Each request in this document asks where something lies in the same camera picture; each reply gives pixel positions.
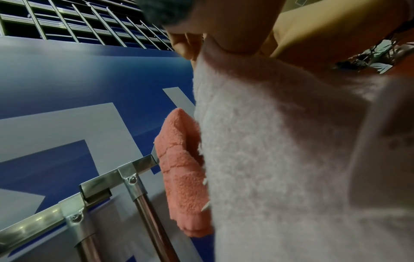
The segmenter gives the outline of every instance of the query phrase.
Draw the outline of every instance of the metal grate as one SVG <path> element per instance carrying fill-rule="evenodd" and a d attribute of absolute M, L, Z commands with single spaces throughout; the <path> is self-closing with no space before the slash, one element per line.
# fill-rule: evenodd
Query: metal grate
<path fill-rule="evenodd" d="M 130 0 L 0 0 L 0 36 L 170 50 Z"/>

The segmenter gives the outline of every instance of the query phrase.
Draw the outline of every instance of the pink towel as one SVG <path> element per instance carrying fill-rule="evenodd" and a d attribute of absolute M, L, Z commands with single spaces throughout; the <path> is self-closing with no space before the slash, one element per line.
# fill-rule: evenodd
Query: pink towel
<path fill-rule="evenodd" d="M 181 108 L 173 110 L 165 119 L 155 138 L 160 159 L 170 218 L 189 237 L 212 234 L 211 212 L 201 209 L 209 201 L 203 185 L 204 159 L 198 153 L 200 128 Z"/>

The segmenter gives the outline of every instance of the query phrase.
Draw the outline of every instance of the metal pipe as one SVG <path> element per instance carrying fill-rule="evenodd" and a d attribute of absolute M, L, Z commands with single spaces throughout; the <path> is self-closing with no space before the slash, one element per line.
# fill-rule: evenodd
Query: metal pipe
<path fill-rule="evenodd" d="M 118 41 L 118 43 L 123 47 L 127 47 L 126 44 L 121 40 L 121 38 L 119 38 L 119 36 L 107 24 L 107 22 L 105 22 L 105 20 L 102 18 L 102 16 L 100 16 L 100 14 L 95 10 L 95 8 L 89 2 L 86 2 L 86 4 L 91 8 L 92 13 L 94 13 L 94 15 L 103 24 L 103 26 L 106 28 L 106 30 L 108 30 L 109 33 L 111 33 L 111 35 Z"/>
<path fill-rule="evenodd" d="M 137 29 L 148 41 L 150 41 L 151 44 L 153 44 L 158 50 L 161 50 L 147 35 L 139 28 L 129 17 L 126 17 L 128 21 Z"/>
<path fill-rule="evenodd" d="M 131 30 L 129 30 L 128 27 L 126 27 L 126 25 L 124 25 L 124 23 L 109 9 L 109 7 L 107 7 L 107 12 L 112 18 L 115 19 L 122 29 L 124 29 L 132 37 L 132 39 L 135 40 L 135 42 L 137 42 L 143 49 L 147 49 L 144 44 L 141 43 L 141 41 L 139 41 L 138 38 L 131 32 Z"/>
<path fill-rule="evenodd" d="M 66 29 L 68 30 L 69 34 L 72 36 L 73 40 L 76 43 L 79 43 L 79 40 L 77 39 L 76 35 L 73 33 L 73 31 L 70 28 L 70 26 L 68 25 L 68 23 L 66 23 L 66 20 L 64 19 L 64 17 L 62 16 L 62 14 L 59 12 L 59 10 L 57 9 L 57 7 L 55 6 L 55 3 L 52 0 L 49 0 L 49 4 L 52 6 L 53 10 L 55 11 L 55 13 L 59 17 L 59 19 L 62 21 L 63 25 L 66 27 Z"/>
<path fill-rule="evenodd" d="M 99 37 L 99 35 L 96 33 L 95 29 L 91 26 L 91 24 L 86 20 L 86 18 L 82 15 L 82 13 L 76 8 L 74 4 L 72 4 L 73 9 L 78 13 L 78 15 L 81 17 L 82 21 L 89 27 L 89 29 L 92 31 L 92 34 L 98 39 L 98 41 L 105 45 L 105 43 L 102 41 L 102 39 Z"/>
<path fill-rule="evenodd" d="M 25 7 L 26 7 L 26 9 L 27 9 L 27 12 L 29 12 L 29 15 L 31 16 L 31 19 L 33 20 L 33 22 L 34 22 L 34 26 L 36 27 L 36 29 L 38 30 L 38 32 L 39 32 L 39 34 L 40 34 L 40 37 L 43 39 L 43 40 L 47 40 L 47 37 L 46 37 L 46 35 L 45 35 L 45 33 L 43 32 L 43 29 L 42 29 L 42 27 L 40 26 L 40 24 L 39 24 L 39 21 L 38 21 L 38 19 L 36 18 L 36 16 L 35 16 L 35 13 L 33 12 L 33 10 L 31 9 L 31 7 L 30 7 L 30 5 L 29 5 L 29 2 L 27 1 L 27 0 L 23 0 L 23 3 L 25 4 Z"/>
<path fill-rule="evenodd" d="M 152 244 L 161 262 L 179 262 L 179 258 L 171 244 L 167 233 L 155 212 L 147 194 L 139 196 L 135 201 L 139 213 L 150 235 Z"/>
<path fill-rule="evenodd" d="M 167 39 L 169 39 L 168 35 L 164 34 L 164 32 L 159 29 L 156 25 L 152 24 L 158 31 L 160 31 L 161 34 L 163 34 Z"/>
<path fill-rule="evenodd" d="M 3 20 L 1 19 L 1 16 L 0 16 L 0 36 L 5 36 L 5 35 L 6 35 L 6 30 L 4 29 Z"/>
<path fill-rule="evenodd" d="M 97 249 L 97 239 L 96 235 L 91 235 L 82 240 L 78 245 L 76 245 L 76 249 L 79 253 L 79 257 L 81 258 L 82 262 L 104 262 L 102 259 L 101 254 L 98 252 Z"/>
<path fill-rule="evenodd" d="M 155 34 L 154 33 L 154 31 L 152 31 L 151 30 L 151 28 L 149 28 L 144 22 L 142 22 L 142 20 L 139 20 L 140 22 L 141 22 L 141 24 L 143 25 L 143 26 L 145 26 L 145 28 L 148 30 L 148 31 L 150 31 L 151 33 L 153 33 L 154 34 L 154 36 L 158 39 L 158 40 L 160 40 L 165 46 L 167 46 L 167 48 L 168 49 L 170 49 L 171 51 L 174 51 L 171 47 L 169 47 L 167 44 L 166 44 L 166 42 L 164 42 L 157 34 Z"/>

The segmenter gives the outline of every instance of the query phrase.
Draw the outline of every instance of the white fluffy fabric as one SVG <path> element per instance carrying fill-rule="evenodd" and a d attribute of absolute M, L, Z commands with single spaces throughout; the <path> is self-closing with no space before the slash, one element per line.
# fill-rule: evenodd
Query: white fluffy fabric
<path fill-rule="evenodd" d="M 368 100 L 208 38 L 194 95 L 217 262 L 413 261 L 413 216 L 347 201 Z"/>

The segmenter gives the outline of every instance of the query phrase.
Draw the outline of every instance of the white towel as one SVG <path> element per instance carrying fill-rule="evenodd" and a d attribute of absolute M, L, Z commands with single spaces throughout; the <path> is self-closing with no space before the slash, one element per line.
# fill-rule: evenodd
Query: white towel
<path fill-rule="evenodd" d="M 209 38 L 194 72 L 216 261 L 408 262 L 414 217 L 355 210 L 348 164 L 369 101 Z"/>

